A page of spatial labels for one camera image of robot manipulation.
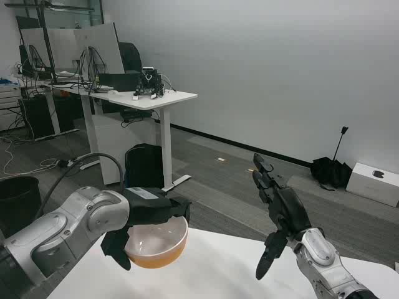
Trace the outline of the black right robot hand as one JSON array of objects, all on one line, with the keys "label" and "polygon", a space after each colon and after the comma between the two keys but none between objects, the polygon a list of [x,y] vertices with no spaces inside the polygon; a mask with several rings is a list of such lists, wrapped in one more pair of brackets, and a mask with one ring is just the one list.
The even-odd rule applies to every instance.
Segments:
[{"label": "black right robot hand", "polygon": [[259,190],[259,197],[265,203],[270,220],[277,230],[268,235],[265,249],[256,268],[256,278],[262,279],[273,261],[283,253],[286,245],[303,230],[311,228],[305,207],[295,191],[287,186],[272,164],[255,153],[253,162],[256,170],[252,178]]}]

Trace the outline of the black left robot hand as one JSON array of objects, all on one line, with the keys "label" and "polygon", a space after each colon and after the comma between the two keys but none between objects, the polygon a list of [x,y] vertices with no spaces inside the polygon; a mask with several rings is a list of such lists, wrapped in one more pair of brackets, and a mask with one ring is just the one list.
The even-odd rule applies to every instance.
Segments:
[{"label": "black left robot hand", "polygon": [[159,188],[143,188],[149,195],[140,195],[140,188],[125,188],[122,195],[129,203],[129,216],[125,225],[107,232],[101,248],[106,256],[111,256],[122,268],[131,269],[130,259],[125,253],[128,242],[128,230],[135,225],[158,225],[166,223],[172,217],[183,216],[190,221],[191,202],[182,197],[168,198],[167,192]]}]

